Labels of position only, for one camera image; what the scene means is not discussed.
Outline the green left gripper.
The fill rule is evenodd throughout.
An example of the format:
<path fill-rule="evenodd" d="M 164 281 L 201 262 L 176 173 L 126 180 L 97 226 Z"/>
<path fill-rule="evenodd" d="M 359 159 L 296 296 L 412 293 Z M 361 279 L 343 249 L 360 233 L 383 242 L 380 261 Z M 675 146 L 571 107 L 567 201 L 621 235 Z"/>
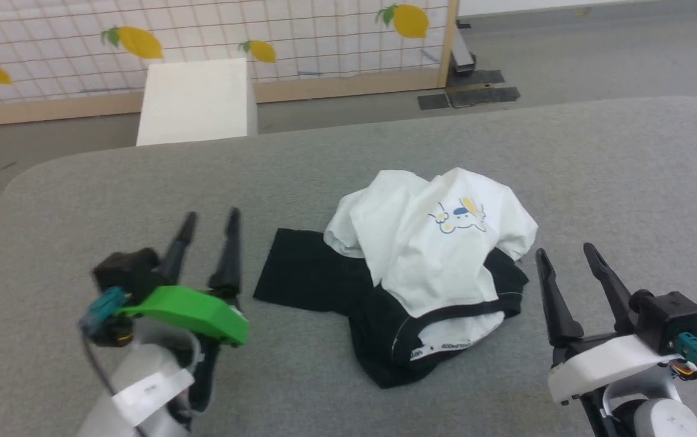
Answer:
<path fill-rule="evenodd" d="M 137 340 L 159 342 L 190 371 L 193 382 L 186 389 L 185 401 L 188 414 L 208 409 L 221 348 L 245 345 L 250 330 L 237 301 L 242 282 L 239 208 L 230 209 L 220 259 L 209 277 L 209 291 L 176 285 L 196 221 L 195 211 L 187 213 L 160 261 L 157 273 L 167 286 L 155 288 L 144 301 L 123 305 L 115 313 L 125 321 L 143 320 L 145 332 L 137 334 Z"/>

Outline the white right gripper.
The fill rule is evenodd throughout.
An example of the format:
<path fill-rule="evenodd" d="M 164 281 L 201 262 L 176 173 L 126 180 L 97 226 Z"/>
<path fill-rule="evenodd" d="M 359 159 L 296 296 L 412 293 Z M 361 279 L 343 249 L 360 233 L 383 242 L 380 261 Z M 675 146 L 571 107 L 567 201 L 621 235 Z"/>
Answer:
<path fill-rule="evenodd" d="M 637 313 L 631 309 L 631 293 L 620 277 L 589 242 L 583 244 L 585 259 L 599 281 L 613 315 L 613 329 L 620 335 L 634 334 Z M 677 354 L 660 355 L 637 335 L 609 339 L 569 359 L 567 347 L 582 339 L 584 330 L 560 293 L 557 274 L 545 249 L 535 252 L 546 332 L 553 365 L 548 373 L 548 389 L 555 403 L 606 387 L 609 395 L 652 395 L 678 399 L 670 371 L 659 367 L 677 359 Z"/>

